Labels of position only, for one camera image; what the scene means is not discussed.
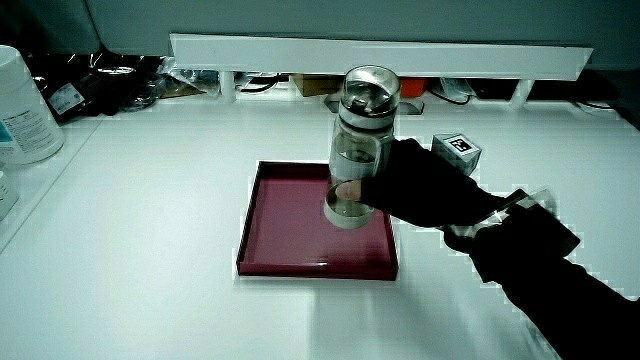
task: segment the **black sleeve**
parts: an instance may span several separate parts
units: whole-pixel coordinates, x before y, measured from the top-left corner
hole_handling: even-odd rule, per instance
[[[563,359],[640,358],[640,302],[566,259],[540,260],[504,269],[500,284]]]
[[[640,303],[566,260],[577,238],[541,207],[512,210],[472,241],[482,280],[500,284],[564,359],[640,358]]]

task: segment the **small box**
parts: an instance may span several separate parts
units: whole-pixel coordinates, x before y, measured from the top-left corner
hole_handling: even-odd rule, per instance
[[[344,76],[293,74],[293,81],[302,96],[333,94],[340,90]]]
[[[462,134],[441,134],[433,136],[431,151],[469,176],[478,165],[482,149]]]
[[[401,77],[400,96],[403,98],[416,98],[424,94],[427,88],[427,78]]]

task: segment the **bottle label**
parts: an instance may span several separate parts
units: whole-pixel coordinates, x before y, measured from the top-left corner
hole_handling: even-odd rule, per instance
[[[47,115],[42,111],[27,110],[21,114],[0,119],[2,131],[13,138],[25,154],[46,148],[55,141],[47,128]]]
[[[84,97],[82,97],[78,90],[71,84],[61,87],[49,98],[49,104],[51,104],[58,115],[64,114],[67,110],[83,101]]]

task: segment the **black cable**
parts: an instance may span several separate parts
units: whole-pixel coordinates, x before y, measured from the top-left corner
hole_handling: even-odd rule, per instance
[[[471,101],[471,95],[467,95],[467,100],[465,100],[464,102],[459,102],[459,101],[453,101],[451,99],[447,99],[446,97],[431,91],[431,89],[427,89],[427,91],[430,92],[435,97],[437,97],[439,99],[442,99],[442,100],[444,100],[446,102],[450,102],[450,103],[455,104],[455,105],[466,105],[466,104],[469,103],[469,101]]]
[[[261,88],[257,88],[257,89],[247,89],[244,88],[242,90],[240,90],[241,93],[249,93],[249,94],[257,94],[257,93],[261,93],[261,92],[265,92],[273,87],[275,87],[276,85],[278,85],[278,82],[272,82],[270,84],[266,84],[265,86],[261,87]]]
[[[582,101],[582,100],[578,100],[578,102],[582,105],[586,105],[592,108],[596,108],[596,109],[604,109],[604,110],[615,110],[615,108],[613,106],[600,106],[600,105],[595,105],[595,104],[591,104],[588,103],[586,101]]]

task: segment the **stainless steel lid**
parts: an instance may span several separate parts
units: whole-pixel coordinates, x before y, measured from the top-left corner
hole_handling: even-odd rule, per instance
[[[340,117],[363,129],[380,129],[393,123],[400,102],[400,79],[391,70],[360,66],[345,75]]]

